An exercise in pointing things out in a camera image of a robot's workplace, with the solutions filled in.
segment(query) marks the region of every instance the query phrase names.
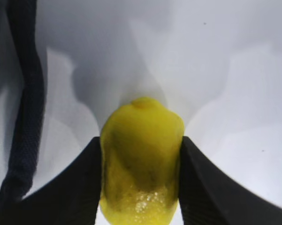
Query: white surface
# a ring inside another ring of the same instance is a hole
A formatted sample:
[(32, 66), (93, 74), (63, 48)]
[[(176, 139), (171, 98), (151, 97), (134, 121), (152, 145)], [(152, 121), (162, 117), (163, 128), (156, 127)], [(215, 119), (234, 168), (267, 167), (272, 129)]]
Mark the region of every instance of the white surface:
[[(282, 0), (41, 0), (37, 43), (48, 96), (31, 191), (120, 104), (149, 95), (221, 169), (282, 206)], [(0, 46), (1, 182), (21, 83), (11, 41)]]

